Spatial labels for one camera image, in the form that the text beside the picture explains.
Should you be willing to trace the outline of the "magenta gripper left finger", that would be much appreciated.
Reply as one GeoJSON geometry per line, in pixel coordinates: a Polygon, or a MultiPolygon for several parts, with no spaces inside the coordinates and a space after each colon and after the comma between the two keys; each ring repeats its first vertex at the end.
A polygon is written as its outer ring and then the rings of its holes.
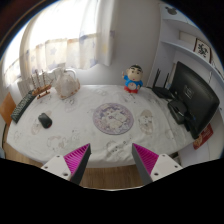
{"type": "Polygon", "coordinates": [[[73,150],[65,156],[54,156],[42,166],[42,169],[79,185],[90,155],[91,146],[86,144],[73,150]]]}

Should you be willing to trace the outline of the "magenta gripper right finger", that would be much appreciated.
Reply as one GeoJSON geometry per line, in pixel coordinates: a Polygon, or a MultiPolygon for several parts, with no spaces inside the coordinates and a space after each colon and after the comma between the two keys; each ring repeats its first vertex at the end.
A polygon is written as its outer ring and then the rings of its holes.
{"type": "Polygon", "coordinates": [[[132,144],[132,155],[144,185],[182,169],[167,154],[158,155],[135,143],[132,144]]]}

